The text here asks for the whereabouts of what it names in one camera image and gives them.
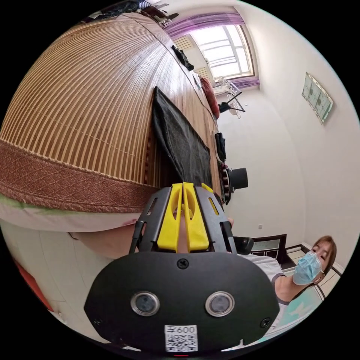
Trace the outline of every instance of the woman's hair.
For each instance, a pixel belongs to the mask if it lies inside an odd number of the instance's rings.
[[[316,241],[316,243],[313,245],[313,248],[317,245],[320,245],[321,243],[326,242],[330,244],[330,253],[329,253],[329,261],[326,265],[326,268],[324,270],[324,276],[326,276],[326,274],[330,271],[330,269],[332,268],[332,266],[334,265],[335,262],[335,258],[336,258],[336,253],[337,253],[337,247],[335,244],[334,239],[329,236],[329,235],[325,235],[322,236],[319,240]],[[302,289],[292,300],[295,300],[296,298],[298,298],[306,289],[314,286],[314,283],[309,284],[307,287],[305,287],[304,289]]]

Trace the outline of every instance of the label sticker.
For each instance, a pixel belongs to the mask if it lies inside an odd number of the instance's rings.
[[[165,325],[165,346],[174,353],[198,351],[197,326]]]

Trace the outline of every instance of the clothing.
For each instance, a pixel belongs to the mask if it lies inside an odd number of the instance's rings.
[[[256,264],[268,276],[269,280],[271,281],[271,283],[274,286],[274,289],[275,289],[276,279],[279,278],[280,276],[285,276],[281,270],[279,263],[274,258],[271,258],[269,256],[258,256],[258,255],[254,255],[254,254],[249,254],[249,255],[238,254],[238,255],[242,256],[245,259],[248,259],[252,263]],[[283,317],[286,307],[290,303],[288,301],[283,301],[279,298],[277,298],[277,301],[278,301],[279,307],[280,307],[279,314],[277,315],[276,319],[274,320],[270,329],[266,332],[265,335],[268,335],[269,333],[274,331],[274,329],[278,325],[279,321]]]
[[[188,58],[182,50],[178,49],[175,45],[171,48],[174,50],[175,55],[180,60],[181,64],[183,64],[189,71],[194,70],[194,66],[189,63]]]
[[[222,133],[218,132],[215,134],[217,155],[221,162],[225,162],[226,160],[226,152],[225,152],[225,139],[222,137]]]
[[[90,23],[94,20],[103,20],[110,17],[116,17],[124,12],[134,12],[139,8],[139,0],[121,1],[113,6],[108,6],[103,10],[94,12],[87,18],[83,19],[83,23]]]
[[[231,106],[227,102],[222,102],[221,104],[219,104],[220,114],[223,113],[224,111],[227,111],[230,109],[231,109]]]
[[[178,14],[177,12],[175,12],[175,13],[169,15],[168,18],[169,18],[170,20],[172,20],[172,19],[177,18],[178,16],[179,16],[179,14]]]
[[[202,183],[212,188],[210,150],[184,114],[156,86],[152,104],[152,128],[160,152],[169,161],[174,183]]]

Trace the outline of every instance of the wall baseboard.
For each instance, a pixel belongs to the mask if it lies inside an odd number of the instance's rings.
[[[286,249],[286,252],[288,254],[291,254],[292,252],[301,250],[301,246],[292,246]]]
[[[311,250],[311,248],[312,248],[312,246],[307,244],[307,243],[301,243],[301,246],[305,247],[308,250]],[[344,272],[344,268],[341,265],[339,265],[337,262],[334,262],[334,265],[332,266],[332,269],[340,276]]]

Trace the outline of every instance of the black cloth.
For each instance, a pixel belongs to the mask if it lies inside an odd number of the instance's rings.
[[[103,20],[103,19],[119,16],[125,12],[134,12],[137,9],[139,9],[139,0],[119,1],[118,3],[116,3],[112,6],[102,9],[101,10],[102,14],[97,16],[95,19],[93,19],[91,17],[87,17],[87,18],[83,19],[81,22],[82,23],[91,23],[93,21]]]
[[[227,102],[222,102],[221,104],[219,104],[219,112],[220,114],[223,113],[224,111],[230,110],[231,106],[227,103]]]
[[[215,134],[215,140],[216,140],[217,155],[222,162],[225,162],[226,160],[225,139],[222,137],[221,132]]]
[[[157,141],[168,156],[181,182],[212,188],[210,151],[187,118],[156,86],[152,107],[152,126]]]
[[[172,20],[172,19],[175,19],[176,17],[178,17],[179,16],[179,14],[177,13],[177,12],[175,12],[175,13],[173,13],[173,14],[171,14],[171,15],[168,15],[168,18],[170,19],[170,20]]]
[[[181,64],[183,64],[189,71],[194,70],[194,66],[189,63],[188,58],[182,50],[178,49],[175,45],[171,48],[174,50],[175,55],[180,60]]]

